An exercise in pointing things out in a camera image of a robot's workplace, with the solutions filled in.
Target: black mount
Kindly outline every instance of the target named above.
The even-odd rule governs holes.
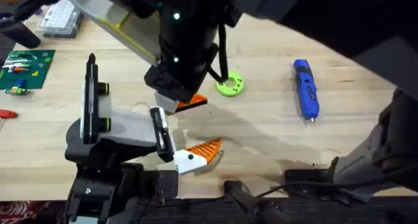
[[[98,66],[91,54],[86,67],[83,120],[76,120],[66,137],[65,158],[77,165],[64,217],[72,222],[79,217],[94,217],[98,223],[104,224],[126,211],[133,198],[164,200],[177,196],[176,170],[144,170],[141,164],[126,163],[153,152],[157,152],[165,162],[173,160],[169,132],[164,128],[158,110],[150,110],[158,138],[155,146],[122,144],[100,136],[111,132],[111,119],[101,120],[99,117],[99,96],[108,95],[109,87],[98,82]]]
[[[250,223],[265,224],[297,224],[308,223],[300,219],[294,219],[284,214],[280,207],[266,198],[257,198],[242,190],[240,181],[226,181],[223,184],[225,197],[231,198],[246,213]]]
[[[371,153],[369,165],[378,168],[382,175],[416,164],[416,159],[418,157],[415,130],[416,123],[418,122],[417,109],[417,100],[399,89],[395,90],[392,102],[379,115],[378,125],[381,126],[382,133],[379,137],[375,137],[372,132],[365,140],[365,142],[371,143],[371,141],[377,140],[377,138],[379,139],[377,140],[378,148],[375,151],[365,153]],[[358,159],[354,160],[352,164],[347,165],[344,169],[349,170],[354,167],[356,161],[361,161],[364,155],[365,154],[356,155]],[[328,169],[287,170],[285,172],[285,181],[287,184],[293,182],[334,183],[334,171],[336,171],[336,165],[338,164],[339,159],[339,157],[336,157]],[[416,172],[417,169],[411,170],[411,172],[402,174],[392,179],[390,182],[394,185],[401,185],[416,191],[418,190]],[[357,195],[350,189],[327,189],[323,187],[298,185],[285,188],[285,190],[290,196],[316,197],[321,200],[337,201],[345,205],[350,205],[354,202],[368,201],[364,194]]]

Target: red object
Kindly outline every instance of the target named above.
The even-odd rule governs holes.
[[[0,223],[19,224],[23,219],[35,218],[44,204],[38,201],[0,202]]]
[[[17,118],[18,115],[10,110],[0,110],[0,118],[3,119],[10,119],[10,118]]]

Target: yellow strip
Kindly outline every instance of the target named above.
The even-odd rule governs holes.
[[[133,40],[131,37],[125,35],[125,33],[123,33],[123,31],[120,30],[120,28],[122,27],[123,23],[128,19],[128,17],[131,14],[127,14],[120,23],[116,24],[115,26],[113,26],[109,21],[102,19],[102,18],[98,18],[100,21],[102,21],[102,23],[106,24],[109,28],[113,29],[117,34],[119,34],[120,36],[122,36],[125,40],[127,40],[128,42],[130,42],[133,46],[135,46],[135,48],[138,48],[139,50],[141,50],[145,55],[147,55],[148,57],[150,57],[151,59],[155,59],[154,55],[152,55],[149,51],[147,51],[144,47],[142,47],[139,43],[135,42],[135,40]]]

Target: white plastic piece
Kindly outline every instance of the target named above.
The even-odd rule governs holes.
[[[159,115],[161,116],[161,123],[163,124],[164,129],[169,128],[169,123],[167,123],[167,117],[165,117],[164,109],[158,106]]]
[[[157,103],[157,106],[160,106],[164,110],[174,113],[177,110],[178,101],[169,99],[168,97],[158,93],[155,91],[154,93],[155,102]]]
[[[174,164],[177,166],[179,174],[185,174],[186,172],[205,167],[208,163],[204,157],[186,150],[179,150],[174,152]]]
[[[112,108],[112,127],[109,133],[101,133],[107,138],[126,145],[155,146],[155,131],[149,115],[137,114],[130,110]]]

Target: orange plastic piece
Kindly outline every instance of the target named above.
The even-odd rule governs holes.
[[[194,153],[195,155],[204,157],[206,161],[209,163],[215,157],[216,153],[219,151],[221,144],[222,138],[217,138],[204,144],[192,146],[190,148],[187,148],[186,150],[188,152]]]
[[[201,106],[206,103],[208,103],[208,99],[205,96],[196,93],[194,94],[193,98],[190,100],[190,103],[182,103],[182,102],[178,103],[176,112],[187,110],[196,106]]]

